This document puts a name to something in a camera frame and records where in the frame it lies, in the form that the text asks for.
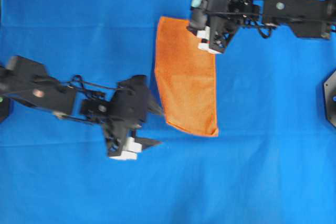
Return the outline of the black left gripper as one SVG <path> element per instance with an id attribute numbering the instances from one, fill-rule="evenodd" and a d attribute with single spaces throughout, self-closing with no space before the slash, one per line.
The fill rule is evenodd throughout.
<path id="1" fill-rule="evenodd" d="M 150 138 L 136 138 L 136 130 L 146 122 L 148 112 L 164 116 L 163 109 L 150 95 L 145 75 L 118 82 L 109 101 L 85 99 L 80 107 L 81 115 L 102 127 L 107 156 L 120 161 L 136 160 L 140 152 L 162 144 Z"/>

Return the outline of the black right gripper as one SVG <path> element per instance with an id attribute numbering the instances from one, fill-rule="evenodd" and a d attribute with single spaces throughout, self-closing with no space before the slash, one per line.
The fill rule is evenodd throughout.
<path id="1" fill-rule="evenodd" d="M 192 0 L 193 8 L 207 15 L 204 30 L 192 33 L 201 39 L 198 49 L 222 54 L 241 27 L 257 27 L 260 6 L 254 0 Z"/>

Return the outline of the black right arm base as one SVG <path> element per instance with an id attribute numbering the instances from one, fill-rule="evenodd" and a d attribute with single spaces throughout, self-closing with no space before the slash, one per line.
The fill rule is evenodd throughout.
<path id="1" fill-rule="evenodd" d="M 335 75 L 334 71 L 323 83 L 325 115 L 333 127 L 335 127 Z"/>

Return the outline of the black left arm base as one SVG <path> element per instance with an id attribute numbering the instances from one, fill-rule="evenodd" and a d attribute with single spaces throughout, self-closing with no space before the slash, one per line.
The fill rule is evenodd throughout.
<path id="1" fill-rule="evenodd" d="M 1 123 L 10 115 L 11 101 L 7 97 L 10 91 L 9 71 L 1 65 Z"/>

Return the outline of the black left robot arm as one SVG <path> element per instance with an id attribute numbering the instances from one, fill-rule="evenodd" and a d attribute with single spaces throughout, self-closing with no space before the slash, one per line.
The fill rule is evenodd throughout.
<path id="1" fill-rule="evenodd" d="M 61 82 L 51 77 L 45 65 L 21 56 L 13 56 L 1 67 L 1 120 L 9 116 L 11 101 L 32 109 L 52 113 L 60 120 L 99 125 L 110 159 L 136 160 L 147 148 L 161 141 L 138 137 L 148 113 L 164 112 L 146 85 L 145 75 L 120 81 L 110 100 L 101 85 L 87 89 L 88 82 L 75 75 Z"/>

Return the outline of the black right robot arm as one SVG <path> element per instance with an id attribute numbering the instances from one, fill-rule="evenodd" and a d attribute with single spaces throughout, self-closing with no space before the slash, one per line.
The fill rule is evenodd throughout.
<path id="1" fill-rule="evenodd" d="M 200 50 L 222 54 L 241 28 L 267 39 L 280 25 L 297 38 L 329 40 L 335 32 L 335 0 L 192 0 L 187 30 Z"/>

